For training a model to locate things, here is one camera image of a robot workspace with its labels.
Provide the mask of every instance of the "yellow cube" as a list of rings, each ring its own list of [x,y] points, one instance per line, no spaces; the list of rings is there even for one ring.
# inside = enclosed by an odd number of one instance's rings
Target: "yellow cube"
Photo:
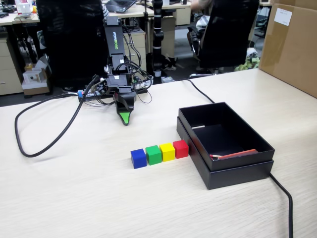
[[[159,149],[162,152],[163,162],[175,159],[175,148],[172,143],[161,144]]]

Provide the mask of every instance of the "wooden block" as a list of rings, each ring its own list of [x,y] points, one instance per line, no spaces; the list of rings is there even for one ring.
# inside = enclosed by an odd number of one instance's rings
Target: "wooden block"
[[[147,165],[147,157],[145,156],[143,149],[131,151],[131,160],[135,169],[145,167]]]
[[[159,149],[162,152],[163,162],[175,159],[175,148],[172,143],[165,143],[159,145]]]
[[[185,140],[174,141],[173,146],[175,148],[175,157],[177,159],[188,156],[189,147]]]
[[[162,153],[157,145],[145,148],[145,153],[149,165],[155,165],[162,162]]]

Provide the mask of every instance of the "laptop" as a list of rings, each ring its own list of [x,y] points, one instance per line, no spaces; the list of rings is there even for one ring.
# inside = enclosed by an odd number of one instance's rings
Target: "laptop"
[[[110,12],[123,13],[135,2],[136,0],[110,0],[106,3],[106,8]]]

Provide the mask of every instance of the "green cube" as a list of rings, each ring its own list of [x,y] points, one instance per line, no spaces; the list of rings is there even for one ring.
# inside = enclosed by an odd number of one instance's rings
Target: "green cube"
[[[149,165],[155,165],[162,162],[162,152],[157,145],[145,148]]]

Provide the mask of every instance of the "white label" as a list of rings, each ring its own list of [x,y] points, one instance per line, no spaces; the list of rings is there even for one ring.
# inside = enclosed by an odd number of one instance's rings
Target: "white label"
[[[274,21],[281,23],[285,26],[288,26],[289,22],[291,21],[292,14],[293,13],[291,11],[278,8],[276,11]]]

